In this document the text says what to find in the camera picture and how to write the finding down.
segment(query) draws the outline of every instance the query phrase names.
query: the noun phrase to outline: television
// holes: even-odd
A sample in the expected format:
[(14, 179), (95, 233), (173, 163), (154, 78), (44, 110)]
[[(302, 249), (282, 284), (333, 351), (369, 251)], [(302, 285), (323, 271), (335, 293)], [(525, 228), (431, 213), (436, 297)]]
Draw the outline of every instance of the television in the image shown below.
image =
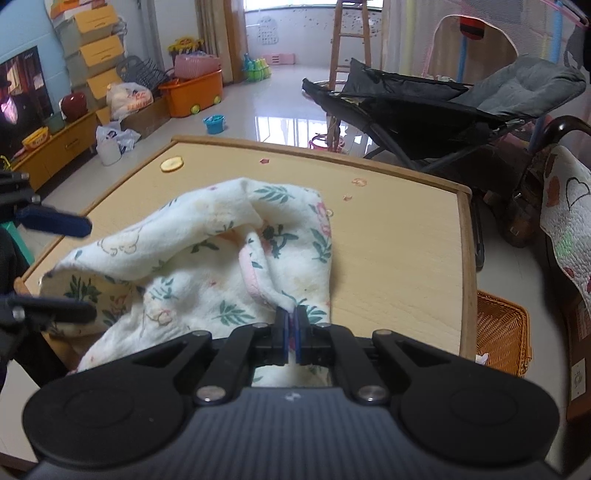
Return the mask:
[(19, 154), (23, 139), (52, 114), (37, 47), (0, 63), (0, 155)]

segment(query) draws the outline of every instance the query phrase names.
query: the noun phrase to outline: blue wall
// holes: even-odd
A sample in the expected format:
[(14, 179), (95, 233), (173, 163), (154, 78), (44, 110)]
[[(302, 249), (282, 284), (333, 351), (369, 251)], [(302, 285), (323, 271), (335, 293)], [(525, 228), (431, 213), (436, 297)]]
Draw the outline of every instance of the blue wall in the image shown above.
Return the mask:
[(70, 78), (43, 0), (12, 0), (0, 12), (0, 35), (0, 63), (37, 46), (51, 103), (57, 111), (57, 102), (70, 93)]

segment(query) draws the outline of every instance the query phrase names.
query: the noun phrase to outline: plastic bag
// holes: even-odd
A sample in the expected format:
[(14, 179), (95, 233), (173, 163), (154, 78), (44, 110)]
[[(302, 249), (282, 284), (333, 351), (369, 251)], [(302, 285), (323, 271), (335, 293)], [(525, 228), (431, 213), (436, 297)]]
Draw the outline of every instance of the plastic bag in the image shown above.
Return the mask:
[(111, 122), (104, 127), (96, 127), (97, 144), (105, 140), (115, 140), (119, 145), (121, 154), (133, 150), (135, 143), (140, 137), (141, 135), (139, 133), (130, 128), (122, 132), (119, 122)]
[(123, 120), (153, 102), (152, 92), (137, 83), (111, 83), (107, 87), (107, 104), (113, 120)]

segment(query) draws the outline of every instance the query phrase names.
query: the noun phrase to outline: tv stand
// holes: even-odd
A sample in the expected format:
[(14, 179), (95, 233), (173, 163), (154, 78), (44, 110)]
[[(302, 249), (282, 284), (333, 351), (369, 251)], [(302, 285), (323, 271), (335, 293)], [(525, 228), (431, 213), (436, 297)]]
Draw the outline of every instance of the tv stand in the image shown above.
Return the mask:
[(97, 126), (96, 114), (87, 113), (77, 121), (67, 124), (38, 149), (15, 160), (11, 169), (28, 173), (31, 187), (37, 191), (84, 150), (94, 146)]

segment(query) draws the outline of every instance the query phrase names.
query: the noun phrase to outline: quilted blanket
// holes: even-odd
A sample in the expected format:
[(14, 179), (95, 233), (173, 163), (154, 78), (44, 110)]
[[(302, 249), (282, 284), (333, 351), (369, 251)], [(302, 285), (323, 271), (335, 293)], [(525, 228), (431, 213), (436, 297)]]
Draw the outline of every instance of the quilted blanket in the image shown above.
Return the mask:
[[(249, 179), (188, 192), (135, 225), (75, 249), (41, 279), (41, 295), (96, 305), (89, 326), (57, 324), (54, 335), (105, 332), (79, 370), (192, 330), (214, 338), (247, 323), (272, 323), (275, 308), (304, 305), (330, 321), (332, 238), (318, 192)], [(313, 367), (262, 367), (256, 385), (322, 384)]]
[(565, 147), (552, 150), (544, 169), (542, 230), (556, 261), (591, 312), (591, 172)]

